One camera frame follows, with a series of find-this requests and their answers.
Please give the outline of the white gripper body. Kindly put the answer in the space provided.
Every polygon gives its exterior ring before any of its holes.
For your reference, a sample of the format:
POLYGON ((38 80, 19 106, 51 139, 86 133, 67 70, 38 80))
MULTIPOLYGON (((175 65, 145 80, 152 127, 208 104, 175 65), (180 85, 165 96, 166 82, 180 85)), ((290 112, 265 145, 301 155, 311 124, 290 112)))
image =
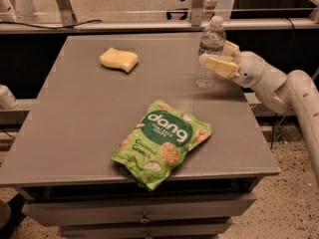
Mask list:
POLYGON ((238 72, 232 79, 243 88, 257 88, 264 76, 266 62, 253 52, 240 52, 233 62, 238 66, 238 72))

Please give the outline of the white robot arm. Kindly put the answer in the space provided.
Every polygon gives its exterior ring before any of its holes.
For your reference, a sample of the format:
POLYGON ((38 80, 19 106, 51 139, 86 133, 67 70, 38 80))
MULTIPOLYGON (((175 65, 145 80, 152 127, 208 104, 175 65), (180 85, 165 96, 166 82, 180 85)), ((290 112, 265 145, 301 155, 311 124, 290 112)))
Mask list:
POLYGON ((241 52, 224 40, 201 40, 198 61, 218 78, 253 90, 273 112, 295 113, 319 184, 319 92, 312 78, 301 70, 285 74, 255 53, 241 52))

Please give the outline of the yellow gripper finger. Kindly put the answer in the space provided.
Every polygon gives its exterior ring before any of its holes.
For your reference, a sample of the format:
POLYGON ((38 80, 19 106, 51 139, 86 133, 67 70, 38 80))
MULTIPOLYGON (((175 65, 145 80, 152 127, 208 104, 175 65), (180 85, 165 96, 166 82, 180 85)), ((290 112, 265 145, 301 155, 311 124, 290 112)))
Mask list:
POLYGON ((239 52, 240 52, 240 49, 238 45, 229 41, 224 42, 224 46, 222 50, 223 56, 235 57, 239 52))
POLYGON ((199 56, 198 61, 205 69, 216 73, 222 78, 230 79, 239 76, 239 67, 233 62, 231 56, 202 54, 199 56))

